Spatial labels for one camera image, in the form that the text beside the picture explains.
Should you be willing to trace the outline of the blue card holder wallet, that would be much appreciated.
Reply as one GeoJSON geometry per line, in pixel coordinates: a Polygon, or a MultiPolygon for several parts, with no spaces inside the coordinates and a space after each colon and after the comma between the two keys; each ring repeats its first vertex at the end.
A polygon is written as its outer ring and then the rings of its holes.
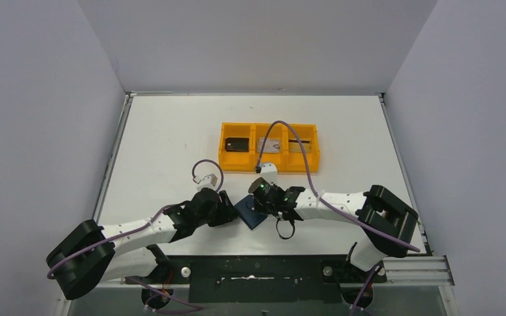
{"type": "Polygon", "coordinates": [[[251,195],[243,197],[234,205],[234,207],[237,210],[239,217],[250,230],[254,230],[257,226],[259,226],[263,221],[267,219],[266,214],[262,214],[256,211],[255,201],[251,195]]]}

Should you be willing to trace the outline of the black cards stack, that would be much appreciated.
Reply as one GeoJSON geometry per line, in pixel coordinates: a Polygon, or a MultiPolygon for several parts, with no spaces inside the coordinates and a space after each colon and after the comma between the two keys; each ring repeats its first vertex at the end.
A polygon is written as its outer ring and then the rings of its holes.
{"type": "Polygon", "coordinates": [[[225,139],[224,150],[226,152],[249,152],[249,138],[228,137],[225,139]]]}

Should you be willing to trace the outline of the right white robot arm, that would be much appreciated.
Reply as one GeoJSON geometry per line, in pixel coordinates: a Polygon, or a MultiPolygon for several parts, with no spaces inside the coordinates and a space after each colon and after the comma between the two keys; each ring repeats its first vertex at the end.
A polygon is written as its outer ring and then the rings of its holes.
{"type": "Polygon", "coordinates": [[[351,280],[362,280],[386,257],[404,258],[418,251],[411,243],[418,213],[383,186],[350,194],[324,193],[301,186],[284,190],[259,177],[248,192],[255,211],[279,221],[294,224],[321,219],[359,226],[365,236],[354,243],[344,263],[351,280]]]}

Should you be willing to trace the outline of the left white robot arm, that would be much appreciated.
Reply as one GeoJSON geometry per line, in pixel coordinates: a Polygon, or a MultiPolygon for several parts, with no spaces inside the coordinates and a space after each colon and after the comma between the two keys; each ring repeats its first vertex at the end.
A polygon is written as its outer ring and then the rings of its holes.
{"type": "Polygon", "coordinates": [[[56,280],[68,300],[99,283],[143,276],[159,281],[168,274],[159,244],[192,236],[201,226],[217,227],[239,217],[226,192],[203,188],[190,200],[162,207],[151,217],[100,226],[89,219],[76,226],[46,257],[47,278],[56,280]]]}

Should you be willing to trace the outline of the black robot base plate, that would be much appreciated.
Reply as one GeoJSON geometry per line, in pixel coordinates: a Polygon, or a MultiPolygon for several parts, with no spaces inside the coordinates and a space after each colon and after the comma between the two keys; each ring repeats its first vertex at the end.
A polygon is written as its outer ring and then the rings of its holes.
{"type": "Polygon", "coordinates": [[[125,278],[142,287],[145,308],[194,313],[222,303],[356,303],[368,307],[387,280],[383,262],[368,272],[347,255],[174,256],[152,272],[125,278]]]}

